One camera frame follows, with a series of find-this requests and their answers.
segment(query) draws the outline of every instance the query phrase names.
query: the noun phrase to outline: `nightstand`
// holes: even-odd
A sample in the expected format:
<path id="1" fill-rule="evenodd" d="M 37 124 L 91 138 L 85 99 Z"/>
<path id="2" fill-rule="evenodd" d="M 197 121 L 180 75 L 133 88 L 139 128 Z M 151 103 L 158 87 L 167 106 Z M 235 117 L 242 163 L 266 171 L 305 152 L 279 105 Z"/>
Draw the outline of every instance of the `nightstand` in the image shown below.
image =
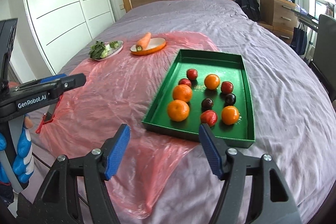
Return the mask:
<path id="1" fill-rule="evenodd" d="M 260 14 L 263 23 L 258 24 L 290 44 L 294 27 L 297 27 L 298 22 L 297 17 L 291 11 L 295 6 L 288 0 L 260 0 Z"/>

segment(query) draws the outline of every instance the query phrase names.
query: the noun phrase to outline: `metal bolt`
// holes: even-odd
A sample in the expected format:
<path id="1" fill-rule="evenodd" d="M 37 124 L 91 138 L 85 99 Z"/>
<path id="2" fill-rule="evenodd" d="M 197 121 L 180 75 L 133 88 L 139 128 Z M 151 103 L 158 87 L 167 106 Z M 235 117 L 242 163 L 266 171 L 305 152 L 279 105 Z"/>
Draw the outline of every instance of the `metal bolt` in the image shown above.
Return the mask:
<path id="1" fill-rule="evenodd" d="M 227 150 L 227 152 L 230 154 L 230 155 L 237 155 L 237 149 L 235 148 L 229 148 Z"/>
<path id="2" fill-rule="evenodd" d="M 57 157 L 57 160 L 58 161 L 63 161 L 63 160 L 65 160 L 65 155 L 59 155 L 58 157 Z"/>
<path id="3" fill-rule="evenodd" d="M 91 153 L 94 155 L 99 155 L 101 153 L 101 150 L 99 148 L 95 148 L 91 151 Z"/>
<path id="4" fill-rule="evenodd" d="M 266 160 L 266 161 L 271 161 L 271 160 L 272 160 L 272 156 L 271 156 L 271 155 L 268 155 L 268 154 L 263 155 L 263 158 L 264 158 L 264 160 Z"/>

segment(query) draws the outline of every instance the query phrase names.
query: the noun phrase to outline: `orange plate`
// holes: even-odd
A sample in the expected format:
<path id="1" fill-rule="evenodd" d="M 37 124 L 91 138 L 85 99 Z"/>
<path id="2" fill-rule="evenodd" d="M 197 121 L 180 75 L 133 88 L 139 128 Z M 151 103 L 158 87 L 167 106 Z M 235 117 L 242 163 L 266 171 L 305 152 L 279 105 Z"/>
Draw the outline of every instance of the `orange plate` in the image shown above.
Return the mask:
<path id="1" fill-rule="evenodd" d="M 162 50 L 165 45 L 166 45 L 166 40 L 164 38 L 159 38 L 159 37 L 151 38 L 146 50 L 137 52 L 135 48 L 136 45 L 133 45 L 131 47 L 131 53 L 134 55 L 148 55 L 148 54 L 152 54 L 152 53 Z"/>

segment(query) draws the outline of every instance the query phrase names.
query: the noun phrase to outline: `wire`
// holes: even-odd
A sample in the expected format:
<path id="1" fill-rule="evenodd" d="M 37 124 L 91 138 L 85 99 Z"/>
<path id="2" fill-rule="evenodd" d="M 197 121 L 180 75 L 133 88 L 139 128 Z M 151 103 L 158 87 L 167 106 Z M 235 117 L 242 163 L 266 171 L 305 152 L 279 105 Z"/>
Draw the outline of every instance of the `wire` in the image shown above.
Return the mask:
<path id="1" fill-rule="evenodd" d="M 46 164 L 43 160 L 41 160 L 38 156 L 36 156 L 35 153 L 32 153 L 32 154 L 33 154 L 33 156 L 34 156 L 39 162 L 41 162 L 44 166 L 46 166 L 46 167 L 48 167 L 49 169 L 51 169 L 51 166 L 49 166 L 49 165 Z M 81 201 L 83 201 L 83 202 L 86 204 L 86 206 L 89 206 L 89 204 L 87 203 L 87 201 L 86 201 L 81 195 L 79 195 L 79 198 L 80 198 Z"/>

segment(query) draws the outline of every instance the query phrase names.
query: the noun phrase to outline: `blue gripper pad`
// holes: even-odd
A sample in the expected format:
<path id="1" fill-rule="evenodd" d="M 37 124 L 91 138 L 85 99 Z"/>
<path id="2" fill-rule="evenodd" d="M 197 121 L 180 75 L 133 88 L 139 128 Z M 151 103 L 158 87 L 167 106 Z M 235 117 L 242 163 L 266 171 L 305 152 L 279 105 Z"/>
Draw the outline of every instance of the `blue gripper pad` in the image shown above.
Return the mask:
<path id="1" fill-rule="evenodd" d="M 201 142 L 212 173 L 216 175 L 218 179 L 221 179 L 221 177 L 224 175 L 222 158 L 209 135 L 212 134 L 211 129 L 208 126 L 205 127 L 201 124 L 199 126 L 198 134 L 199 141 Z"/>
<path id="2" fill-rule="evenodd" d="M 131 129 L 128 125 L 122 124 L 115 136 L 112 138 L 110 153 L 105 157 L 105 177 L 110 180 L 117 173 L 120 162 L 125 154 L 126 147 L 131 137 Z"/>
<path id="3" fill-rule="evenodd" d="M 63 77 L 66 77 L 66 74 L 63 73 L 63 74 L 60 74 L 60 75 L 54 75 L 54 76 L 50 76 L 50 77 L 47 77 L 47 78 L 43 78 L 40 81 L 40 84 L 50 82 L 50 81 L 53 81 L 53 80 L 56 80 L 56 79 L 60 79 L 60 78 L 63 78 Z"/>

